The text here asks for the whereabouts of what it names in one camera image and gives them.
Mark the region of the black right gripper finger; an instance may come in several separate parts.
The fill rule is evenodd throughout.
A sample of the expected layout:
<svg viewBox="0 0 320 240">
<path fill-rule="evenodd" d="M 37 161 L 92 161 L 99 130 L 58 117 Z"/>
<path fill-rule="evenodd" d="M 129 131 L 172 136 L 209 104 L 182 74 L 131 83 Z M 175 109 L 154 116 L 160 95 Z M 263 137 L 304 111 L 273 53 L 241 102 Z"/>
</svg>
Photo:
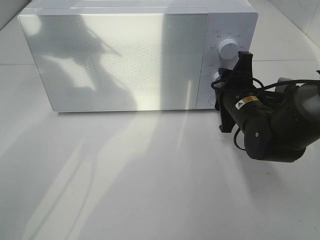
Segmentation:
<svg viewBox="0 0 320 240">
<path fill-rule="evenodd" d="M 253 54 L 249 51 L 239 51 L 238 61 L 233 68 L 233 72 L 237 75 L 252 75 Z"/>
</svg>

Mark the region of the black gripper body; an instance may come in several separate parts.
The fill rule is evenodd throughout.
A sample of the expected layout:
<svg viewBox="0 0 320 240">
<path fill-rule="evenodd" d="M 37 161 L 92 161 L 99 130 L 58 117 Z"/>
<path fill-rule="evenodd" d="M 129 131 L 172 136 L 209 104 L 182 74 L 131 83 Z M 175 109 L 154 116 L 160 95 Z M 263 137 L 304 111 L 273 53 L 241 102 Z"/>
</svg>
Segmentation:
<svg viewBox="0 0 320 240">
<path fill-rule="evenodd" d="M 215 109 L 220 112 L 220 105 L 223 105 L 235 121 L 235 125 L 244 129 L 244 125 L 248 116 L 244 113 L 245 104 L 241 108 L 237 108 L 236 104 L 244 97 L 248 97 L 251 89 L 254 88 L 253 75 L 238 75 L 234 71 L 220 68 L 220 81 L 214 84 L 216 94 Z"/>
</svg>

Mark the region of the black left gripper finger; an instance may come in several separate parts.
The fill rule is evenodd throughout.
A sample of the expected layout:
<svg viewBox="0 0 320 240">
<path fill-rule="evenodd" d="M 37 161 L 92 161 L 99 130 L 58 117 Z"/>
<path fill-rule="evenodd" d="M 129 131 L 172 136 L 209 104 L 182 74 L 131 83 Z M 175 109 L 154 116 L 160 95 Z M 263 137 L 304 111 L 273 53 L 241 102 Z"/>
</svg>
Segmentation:
<svg viewBox="0 0 320 240">
<path fill-rule="evenodd" d="M 236 122 L 230 115 L 230 113 L 227 111 L 227 109 L 223 106 L 220 105 L 220 119 L 221 119 L 221 124 L 219 126 L 219 129 L 222 133 L 231 133 Z"/>
</svg>

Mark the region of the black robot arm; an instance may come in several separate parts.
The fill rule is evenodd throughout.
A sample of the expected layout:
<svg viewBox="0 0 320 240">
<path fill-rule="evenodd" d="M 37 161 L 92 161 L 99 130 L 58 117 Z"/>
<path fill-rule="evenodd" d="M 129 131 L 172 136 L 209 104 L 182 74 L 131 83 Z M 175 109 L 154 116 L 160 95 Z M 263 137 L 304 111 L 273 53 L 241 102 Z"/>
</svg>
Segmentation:
<svg viewBox="0 0 320 240">
<path fill-rule="evenodd" d="M 320 138 L 320 82 L 280 78 L 264 85 L 253 77 L 252 58 L 239 52 L 234 68 L 220 68 L 211 83 L 220 131 L 237 127 L 254 160 L 292 163 Z"/>
</svg>

